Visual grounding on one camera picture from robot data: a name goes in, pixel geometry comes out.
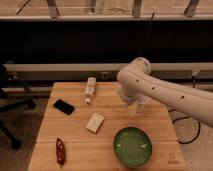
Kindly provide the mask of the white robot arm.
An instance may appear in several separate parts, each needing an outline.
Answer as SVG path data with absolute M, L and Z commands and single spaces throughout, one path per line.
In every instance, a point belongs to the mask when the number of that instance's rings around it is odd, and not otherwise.
M 213 93 L 163 81 L 150 73 L 151 64 L 143 57 L 134 59 L 118 72 L 119 95 L 127 104 L 143 94 L 213 128 Z

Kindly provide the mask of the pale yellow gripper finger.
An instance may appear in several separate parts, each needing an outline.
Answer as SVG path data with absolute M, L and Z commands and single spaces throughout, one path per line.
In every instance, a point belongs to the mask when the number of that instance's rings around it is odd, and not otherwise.
M 137 104 L 132 104 L 128 106 L 128 115 L 129 116 L 135 116 L 137 114 Z

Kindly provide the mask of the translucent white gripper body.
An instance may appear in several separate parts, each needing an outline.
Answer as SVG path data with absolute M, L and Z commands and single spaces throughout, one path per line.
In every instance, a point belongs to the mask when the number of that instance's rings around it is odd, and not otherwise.
M 125 87 L 121 87 L 118 90 L 118 94 L 127 105 L 132 105 L 134 103 L 142 105 L 149 100 L 148 96 Z

